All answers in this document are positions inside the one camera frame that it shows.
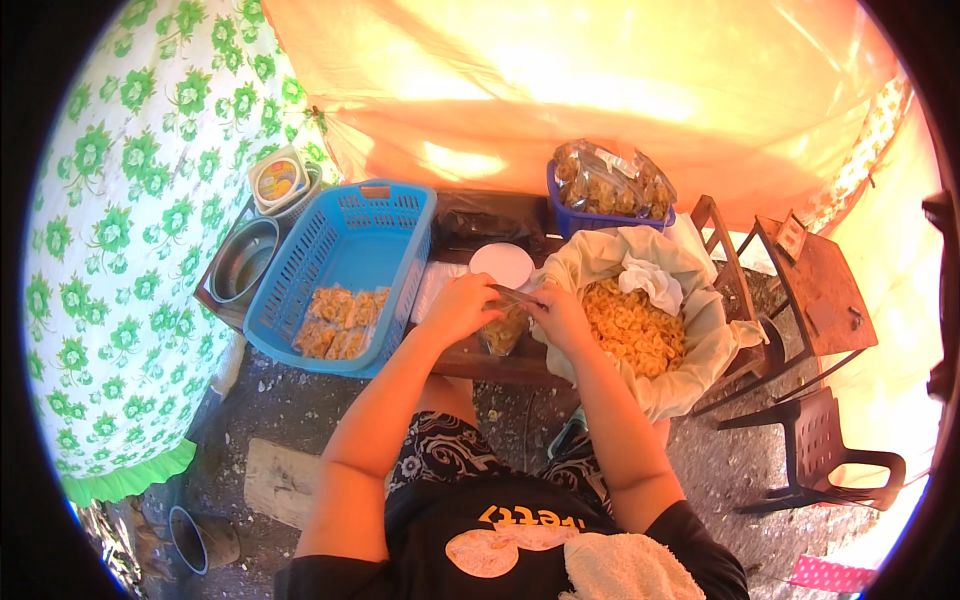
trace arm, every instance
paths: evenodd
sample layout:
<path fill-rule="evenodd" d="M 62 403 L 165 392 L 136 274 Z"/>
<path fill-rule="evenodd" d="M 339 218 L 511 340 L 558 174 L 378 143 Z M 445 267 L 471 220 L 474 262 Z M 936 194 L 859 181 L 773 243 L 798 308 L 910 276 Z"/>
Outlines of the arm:
<path fill-rule="evenodd" d="M 613 362 L 594 342 L 577 298 L 552 283 L 532 296 L 549 310 L 535 305 L 527 305 L 527 310 L 576 372 L 616 522 L 626 531 L 643 533 L 670 505 L 684 499 L 666 452 Z"/>
<path fill-rule="evenodd" d="M 427 375 L 440 353 L 501 315 L 488 275 L 448 282 L 429 314 L 354 400 L 321 456 L 313 513 L 295 556 L 388 558 L 383 480 L 391 472 Z"/>

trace concrete floor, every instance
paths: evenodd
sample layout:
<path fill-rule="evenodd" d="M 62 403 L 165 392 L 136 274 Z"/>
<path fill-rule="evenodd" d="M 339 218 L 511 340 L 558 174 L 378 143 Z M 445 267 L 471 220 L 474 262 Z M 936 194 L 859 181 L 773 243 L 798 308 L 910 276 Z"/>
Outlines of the concrete floor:
<path fill-rule="evenodd" d="M 751 287 L 765 276 L 751 274 Z M 757 312 L 779 299 L 760 294 Z M 777 324 L 787 340 L 787 354 L 799 349 L 792 316 Z M 773 384 L 700 418 L 673 419 L 667 454 L 687 497 L 707 528 L 743 563 L 753 598 L 826 599 L 837 594 L 795 588 L 789 579 L 802 553 L 823 556 L 862 535 L 876 512 L 860 507 L 805 507 L 768 516 L 741 516 L 732 509 L 752 504 L 764 490 L 785 485 L 783 435 L 779 426 L 716 431 L 722 419 L 754 412 L 771 398 L 816 373 L 812 361 Z M 340 417 L 365 381 L 302 372 L 275 363 L 248 347 L 233 391 L 221 402 L 211 395 L 188 437 L 198 444 L 189 469 L 143 496 L 144 516 L 164 523 L 171 504 L 188 511 L 226 516 L 241 545 L 240 560 L 200 577 L 187 571 L 163 546 L 171 581 L 148 578 L 153 600 L 173 598 L 270 598 L 273 574 L 293 555 L 299 531 L 255 514 L 244 505 L 244 466 L 251 437 L 320 454 Z M 545 464 L 545 449 L 577 407 L 575 391 L 474 383 L 481 431 L 494 450 L 516 468 L 536 470 Z M 157 559 L 162 563 L 164 557 Z"/>

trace blue plastic basket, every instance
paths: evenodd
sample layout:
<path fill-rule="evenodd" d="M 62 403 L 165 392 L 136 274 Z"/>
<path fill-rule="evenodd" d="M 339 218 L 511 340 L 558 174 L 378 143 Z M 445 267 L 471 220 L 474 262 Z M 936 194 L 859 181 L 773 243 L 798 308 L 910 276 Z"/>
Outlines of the blue plastic basket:
<path fill-rule="evenodd" d="M 373 377 L 400 345 L 430 251 L 437 194 L 389 180 L 340 185 L 303 211 L 253 297 L 243 330 L 275 360 L 311 372 Z M 304 358 L 291 344 L 317 287 L 390 286 L 367 350 L 349 360 Z"/>
<path fill-rule="evenodd" d="M 644 225 L 654 228 L 663 233 L 665 228 L 674 224 L 677 220 L 677 213 L 673 211 L 673 206 L 667 210 L 666 221 L 655 221 L 654 219 L 644 219 L 642 217 L 617 217 L 615 215 L 594 215 L 586 212 L 576 212 L 570 210 L 564 203 L 560 202 L 560 189 L 557 187 L 557 180 L 554 179 L 554 170 L 556 163 L 551 160 L 546 163 L 546 188 L 550 192 L 550 200 L 553 201 L 553 211 L 557 215 L 557 231 L 565 240 L 579 231 L 580 229 L 603 229 L 603 228 L 623 228 Z"/>

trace black t-shirt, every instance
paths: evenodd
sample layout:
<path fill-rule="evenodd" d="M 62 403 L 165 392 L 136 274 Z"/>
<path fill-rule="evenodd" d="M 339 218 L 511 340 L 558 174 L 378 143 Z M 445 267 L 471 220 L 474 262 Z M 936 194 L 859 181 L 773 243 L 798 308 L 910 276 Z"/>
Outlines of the black t-shirt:
<path fill-rule="evenodd" d="M 569 530 L 538 525 L 623 533 L 606 513 L 576 494 L 529 475 L 467 478 L 456 484 L 417 481 L 388 500 L 389 561 L 299 557 L 276 574 L 276 598 L 556 600 L 572 585 L 563 543 L 550 537 Z M 504 548 L 497 542 L 498 528 L 521 536 L 530 532 L 530 540 L 521 542 L 518 551 L 513 543 Z M 740 563 L 713 541 L 685 500 L 664 511 L 646 535 L 677 557 L 708 600 L 749 598 Z"/>

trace green floral fabric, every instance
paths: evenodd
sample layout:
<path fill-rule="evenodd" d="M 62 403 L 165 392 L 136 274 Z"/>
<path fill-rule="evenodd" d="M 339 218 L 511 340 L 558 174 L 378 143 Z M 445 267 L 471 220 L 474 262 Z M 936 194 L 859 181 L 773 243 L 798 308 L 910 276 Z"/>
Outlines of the green floral fabric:
<path fill-rule="evenodd" d="M 258 0 L 134 0 L 103 34 L 40 165 L 24 251 L 29 378 L 71 500 L 189 463 L 184 432 L 234 335 L 193 289 L 258 159 L 293 143 L 336 181 L 321 126 Z"/>

